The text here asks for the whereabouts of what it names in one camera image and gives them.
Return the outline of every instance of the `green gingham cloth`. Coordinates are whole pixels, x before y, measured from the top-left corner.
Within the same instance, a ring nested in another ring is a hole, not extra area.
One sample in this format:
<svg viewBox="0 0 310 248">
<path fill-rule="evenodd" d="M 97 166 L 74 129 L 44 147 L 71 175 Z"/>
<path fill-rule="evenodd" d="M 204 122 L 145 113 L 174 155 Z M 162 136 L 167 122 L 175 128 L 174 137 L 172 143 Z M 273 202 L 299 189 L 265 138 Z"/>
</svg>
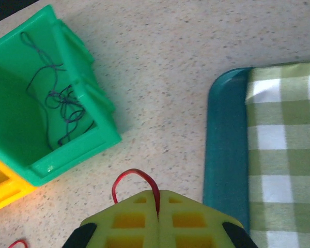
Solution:
<svg viewBox="0 0 310 248">
<path fill-rule="evenodd" d="M 251 236 L 310 248 L 310 63 L 254 69 L 246 106 Z"/>
</svg>

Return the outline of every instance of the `teal plastic tray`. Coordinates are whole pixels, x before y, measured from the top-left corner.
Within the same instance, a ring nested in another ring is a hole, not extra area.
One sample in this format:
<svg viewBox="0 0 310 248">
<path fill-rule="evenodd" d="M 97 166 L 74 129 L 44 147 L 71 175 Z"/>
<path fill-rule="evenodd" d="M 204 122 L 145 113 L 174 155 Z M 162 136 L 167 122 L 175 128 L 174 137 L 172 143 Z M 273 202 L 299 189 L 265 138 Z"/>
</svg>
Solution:
<svg viewBox="0 0 310 248">
<path fill-rule="evenodd" d="M 239 220 L 249 233 L 246 87 L 252 68 L 221 75 L 208 97 L 203 203 Z"/>
</svg>

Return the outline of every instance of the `green plastic bin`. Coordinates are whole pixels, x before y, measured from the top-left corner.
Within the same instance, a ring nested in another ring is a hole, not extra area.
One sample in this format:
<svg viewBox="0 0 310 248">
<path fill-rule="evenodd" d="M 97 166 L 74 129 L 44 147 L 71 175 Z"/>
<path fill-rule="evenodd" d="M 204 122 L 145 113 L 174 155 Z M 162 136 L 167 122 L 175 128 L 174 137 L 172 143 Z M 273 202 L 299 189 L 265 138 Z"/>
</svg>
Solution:
<svg viewBox="0 0 310 248">
<path fill-rule="evenodd" d="M 121 140 L 93 62 L 51 6 L 0 39 L 0 160 L 34 186 Z M 59 101 L 47 99 L 53 87 L 61 93 L 68 88 L 65 94 L 83 108 L 76 127 L 62 118 L 62 111 L 78 112 L 75 106 L 48 107 Z"/>
</svg>

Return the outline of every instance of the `countertop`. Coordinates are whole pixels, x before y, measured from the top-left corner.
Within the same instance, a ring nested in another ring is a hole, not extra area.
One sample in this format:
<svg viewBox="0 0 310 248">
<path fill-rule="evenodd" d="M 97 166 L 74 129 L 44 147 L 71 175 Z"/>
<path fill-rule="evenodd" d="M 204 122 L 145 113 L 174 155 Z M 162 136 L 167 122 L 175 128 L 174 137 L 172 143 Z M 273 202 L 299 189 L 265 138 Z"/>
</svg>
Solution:
<svg viewBox="0 0 310 248">
<path fill-rule="evenodd" d="M 123 140 L 1 209 L 0 248 L 17 238 L 61 247 L 113 204 L 113 181 L 132 167 L 201 201 L 212 82 L 236 67 L 310 60 L 310 0 L 40 0 L 2 20 L 0 37 L 47 4 L 95 57 Z M 118 198 L 144 189 L 131 175 Z"/>
</svg>

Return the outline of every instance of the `red cord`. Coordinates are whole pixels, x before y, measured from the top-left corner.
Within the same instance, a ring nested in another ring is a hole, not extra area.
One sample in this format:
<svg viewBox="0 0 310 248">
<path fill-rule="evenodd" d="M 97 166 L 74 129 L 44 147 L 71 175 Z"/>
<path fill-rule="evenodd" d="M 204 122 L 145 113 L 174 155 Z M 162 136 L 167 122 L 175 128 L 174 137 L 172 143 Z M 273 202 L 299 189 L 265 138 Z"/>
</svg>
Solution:
<svg viewBox="0 0 310 248">
<path fill-rule="evenodd" d="M 13 244 L 11 244 L 8 248 L 13 248 L 16 244 L 22 243 L 24 245 L 24 248 L 28 248 L 27 243 L 23 239 L 16 240 Z"/>
<path fill-rule="evenodd" d="M 151 189 L 153 190 L 154 199 L 155 199 L 155 207 L 156 207 L 157 217 L 159 217 L 159 212 L 160 212 L 160 190 L 159 190 L 159 187 L 157 186 L 154 179 L 152 179 L 148 174 L 146 174 L 145 172 L 143 172 L 142 170 L 139 170 L 139 169 L 128 169 L 127 171 L 123 172 L 122 174 L 120 174 L 117 177 L 117 179 L 115 180 L 113 187 L 112 187 L 112 196 L 113 196 L 114 203 L 115 204 L 118 203 L 117 197 L 116 197 L 116 187 L 117 187 L 118 183 L 120 182 L 120 180 L 123 177 L 125 177 L 126 175 L 131 174 L 131 173 L 135 173 L 135 174 L 141 176 L 151 186 Z"/>
</svg>

